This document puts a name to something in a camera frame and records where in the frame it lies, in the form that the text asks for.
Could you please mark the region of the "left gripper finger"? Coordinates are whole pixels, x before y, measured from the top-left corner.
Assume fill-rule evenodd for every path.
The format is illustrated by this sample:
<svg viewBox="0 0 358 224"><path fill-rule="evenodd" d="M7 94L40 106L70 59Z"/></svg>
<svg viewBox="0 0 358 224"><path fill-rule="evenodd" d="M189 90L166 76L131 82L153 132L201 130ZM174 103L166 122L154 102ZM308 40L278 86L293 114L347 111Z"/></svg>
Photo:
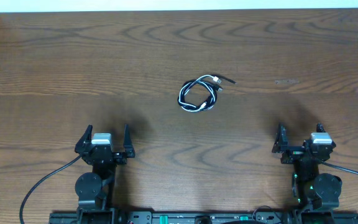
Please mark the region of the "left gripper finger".
<svg viewBox="0 0 358 224"><path fill-rule="evenodd" d="M123 147L126 153L126 157L135 157L135 149L132 144L130 132L129 132L129 125L126 124L124 127L124 142Z"/></svg>
<svg viewBox="0 0 358 224"><path fill-rule="evenodd" d="M91 134L92 134L93 126L91 124L88 125L84 134L75 145L75 151L84 151L88 145L91 144Z"/></svg>

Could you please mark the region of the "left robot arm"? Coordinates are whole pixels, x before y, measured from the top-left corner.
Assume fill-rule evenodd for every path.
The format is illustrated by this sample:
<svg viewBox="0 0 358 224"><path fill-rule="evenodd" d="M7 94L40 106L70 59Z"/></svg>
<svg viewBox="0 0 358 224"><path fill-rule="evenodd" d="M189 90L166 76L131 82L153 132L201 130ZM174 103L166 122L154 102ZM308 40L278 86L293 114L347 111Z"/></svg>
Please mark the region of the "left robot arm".
<svg viewBox="0 0 358 224"><path fill-rule="evenodd" d="M75 145L75 152L92 167L76 181L78 223L125 223L127 218L109 205L114 189L116 167L135 157L129 126L124 128L123 151L113 149L112 135L92 133L89 125Z"/></svg>

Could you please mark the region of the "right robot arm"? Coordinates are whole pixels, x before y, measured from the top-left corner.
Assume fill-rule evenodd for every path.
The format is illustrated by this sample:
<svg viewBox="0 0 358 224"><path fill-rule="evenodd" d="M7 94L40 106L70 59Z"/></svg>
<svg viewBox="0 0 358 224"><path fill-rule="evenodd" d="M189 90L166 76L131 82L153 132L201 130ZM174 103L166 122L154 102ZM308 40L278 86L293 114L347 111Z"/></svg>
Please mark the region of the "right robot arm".
<svg viewBox="0 0 358 224"><path fill-rule="evenodd" d="M288 143L287 129L279 124L272 152L282 164L294 167L291 187L298 207L283 214L283 223L334 223L333 209L339 206L342 180L320 173L319 165L330 158L336 144L321 123L300 146Z"/></svg>

